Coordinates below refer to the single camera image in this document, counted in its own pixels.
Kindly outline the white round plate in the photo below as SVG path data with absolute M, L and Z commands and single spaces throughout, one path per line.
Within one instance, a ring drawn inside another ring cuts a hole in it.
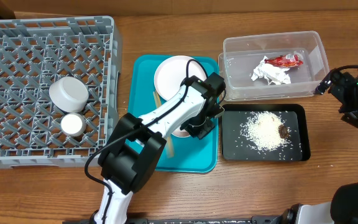
M 176 95 L 182 81 L 186 78 L 186 65 L 192 57 L 177 55 L 164 60 L 154 74 L 157 93 L 168 101 Z

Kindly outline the pink bowl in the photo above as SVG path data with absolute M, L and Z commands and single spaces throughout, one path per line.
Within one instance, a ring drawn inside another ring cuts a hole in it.
M 191 134 L 186 130 L 186 124 L 177 127 L 173 132 L 172 135 L 178 138 L 188 138 Z

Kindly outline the pile of rice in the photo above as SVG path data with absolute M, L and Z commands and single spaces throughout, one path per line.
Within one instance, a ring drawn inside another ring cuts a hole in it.
M 234 135 L 236 149 L 250 149 L 258 154 L 278 151 L 283 154 L 286 148 L 300 145 L 297 115 L 292 111 L 247 111 L 241 113 L 237 122 L 239 130 Z M 289 137 L 282 139 L 278 127 L 288 128 Z

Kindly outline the white napkin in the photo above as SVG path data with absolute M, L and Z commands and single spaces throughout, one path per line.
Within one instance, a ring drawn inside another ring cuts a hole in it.
M 265 62 L 266 56 L 260 61 L 259 65 L 253 70 L 253 74 L 250 76 L 252 81 L 256 81 L 258 78 L 264 78 L 269 85 L 274 83 L 275 85 L 290 84 L 290 76 L 287 73 L 290 68 L 276 67 Z

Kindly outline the wooden chopstick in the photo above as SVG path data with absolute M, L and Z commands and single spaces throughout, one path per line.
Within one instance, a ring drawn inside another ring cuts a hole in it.
M 154 91 L 153 92 L 153 96 L 154 96 L 154 101 L 155 101 L 155 105 L 157 108 L 159 108 L 162 105 L 161 99 L 159 97 L 159 94 Z M 173 148 L 173 142 L 172 142 L 172 138 L 171 135 L 167 135 L 167 157 L 168 158 L 172 158 L 174 156 L 174 148 Z

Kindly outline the red snack wrapper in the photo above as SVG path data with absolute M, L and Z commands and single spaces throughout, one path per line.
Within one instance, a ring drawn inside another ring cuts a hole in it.
M 280 68 L 293 68 L 303 65 L 303 61 L 297 54 L 286 54 L 275 58 L 268 58 L 264 62 Z

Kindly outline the brown food scrap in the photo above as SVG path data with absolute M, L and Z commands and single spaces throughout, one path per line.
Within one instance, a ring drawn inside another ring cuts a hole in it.
M 288 128 L 286 126 L 284 126 L 283 124 L 281 124 L 279 127 L 278 127 L 278 133 L 280 135 L 280 137 L 282 139 L 286 139 L 289 137 L 289 132 L 288 132 Z

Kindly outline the grey-white bowl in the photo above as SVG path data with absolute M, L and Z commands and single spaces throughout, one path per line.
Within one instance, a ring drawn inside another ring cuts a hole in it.
M 63 77 L 49 88 L 52 103 L 68 113 L 78 113 L 86 105 L 89 98 L 85 84 L 74 77 Z

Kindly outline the small white cup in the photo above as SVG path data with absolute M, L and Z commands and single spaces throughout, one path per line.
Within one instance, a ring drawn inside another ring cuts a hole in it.
M 60 129 L 67 136 L 80 136 L 84 133 L 85 128 L 85 118 L 78 113 L 66 114 L 60 122 Z

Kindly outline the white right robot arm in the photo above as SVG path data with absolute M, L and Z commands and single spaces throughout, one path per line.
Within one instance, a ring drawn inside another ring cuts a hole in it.
M 314 93 L 328 92 L 342 103 L 342 120 L 358 128 L 358 65 L 332 69 Z M 330 204 L 314 206 L 300 203 L 274 218 L 272 223 L 358 223 L 358 183 L 344 185 L 336 191 Z

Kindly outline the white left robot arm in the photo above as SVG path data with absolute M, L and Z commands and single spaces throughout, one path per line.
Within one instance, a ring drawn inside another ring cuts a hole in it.
M 129 202 L 153 174 L 167 137 L 176 129 L 198 139 L 207 136 L 222 112 L 218 97 L 225 87 L 217 73 L 204 81 L 192 76 L 162 106 L 138 118 L 127 113 L 118 121 L 98 157 L 104 194 L 90 223 L 126 222 Z

